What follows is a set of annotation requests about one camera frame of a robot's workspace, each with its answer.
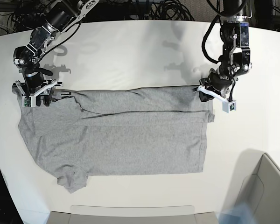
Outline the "blurred blue object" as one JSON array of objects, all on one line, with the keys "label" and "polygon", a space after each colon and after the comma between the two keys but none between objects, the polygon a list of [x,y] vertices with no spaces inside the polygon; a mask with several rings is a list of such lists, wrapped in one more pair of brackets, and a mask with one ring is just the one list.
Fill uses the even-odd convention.
[{"label": "blurred blue object", "polygon": [[218,214],[219,224],[254,224],[253,213],[246,203],[240,203],[232,209]]}]

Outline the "grey T-shirt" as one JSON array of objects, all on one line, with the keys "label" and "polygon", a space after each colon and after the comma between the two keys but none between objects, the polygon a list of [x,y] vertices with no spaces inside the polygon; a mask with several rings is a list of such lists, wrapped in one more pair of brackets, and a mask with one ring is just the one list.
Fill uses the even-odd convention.
[{"label": "grey T-shirt", "polygon": [[21,107],[35,163],[73,193],[90,176],[200,173],[212,102],[192,86],[56,90],[49,106]]}]

